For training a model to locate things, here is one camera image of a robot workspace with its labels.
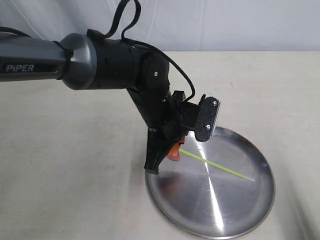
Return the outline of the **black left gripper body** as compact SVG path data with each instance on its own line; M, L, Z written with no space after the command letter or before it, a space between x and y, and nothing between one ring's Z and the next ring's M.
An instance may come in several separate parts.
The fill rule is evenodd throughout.
M144 170L158 174L161 162L175 143L185 139L193 130L198 117L198 106L188 102L183 91L174 91L160 101L160 118L148 128Z

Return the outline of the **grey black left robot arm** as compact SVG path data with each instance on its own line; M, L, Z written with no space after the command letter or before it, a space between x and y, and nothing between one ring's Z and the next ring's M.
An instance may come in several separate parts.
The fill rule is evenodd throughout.
M77 91L127 90L148 128L144 169L155 175L189 130L182 124L186 97L170 91L169 68L162 53L141 43L79 33L61 41L0 35L2 82L56 79Z

